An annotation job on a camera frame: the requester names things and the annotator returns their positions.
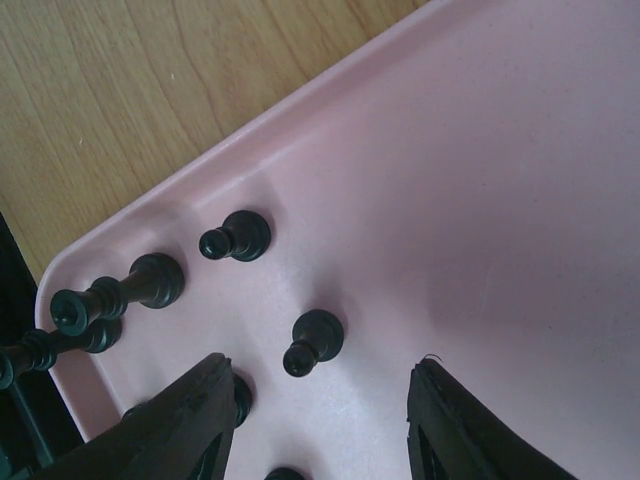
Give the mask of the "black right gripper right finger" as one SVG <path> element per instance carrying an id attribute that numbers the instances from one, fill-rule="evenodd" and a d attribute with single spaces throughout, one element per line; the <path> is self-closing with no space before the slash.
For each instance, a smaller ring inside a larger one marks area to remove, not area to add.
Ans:
<path id="1" fill-rule="evenodd" d="M 408 455 L 414 479 L 571 479 L 433 358 L 411 371 Z"/>

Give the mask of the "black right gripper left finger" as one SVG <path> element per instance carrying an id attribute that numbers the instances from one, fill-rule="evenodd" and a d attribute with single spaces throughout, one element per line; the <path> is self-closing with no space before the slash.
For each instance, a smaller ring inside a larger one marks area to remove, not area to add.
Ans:
<path id="1" fill-rule="evenodd" d="M 35 479 L 187 479 L 214 445 L 222 479 L 236 418 L 231 361 L 212 353 L 118 424 Z"/>

